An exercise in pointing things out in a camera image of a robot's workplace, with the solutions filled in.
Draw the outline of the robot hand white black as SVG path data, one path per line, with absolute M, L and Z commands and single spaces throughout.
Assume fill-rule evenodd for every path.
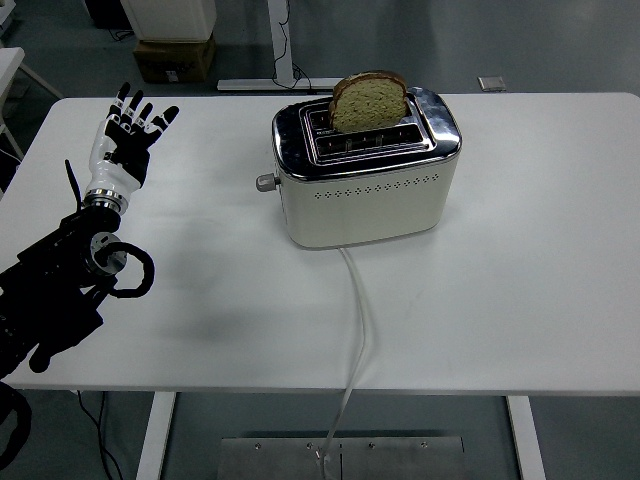
M 130 93 L 124 83 L 100 123 L 91 151 L 91 181 L 85 197 L 125 199 L 142 188 L 150 162 L 150 148 L 179 114 L 177 106 L 152 116 L 153 104 L 144 94 Z

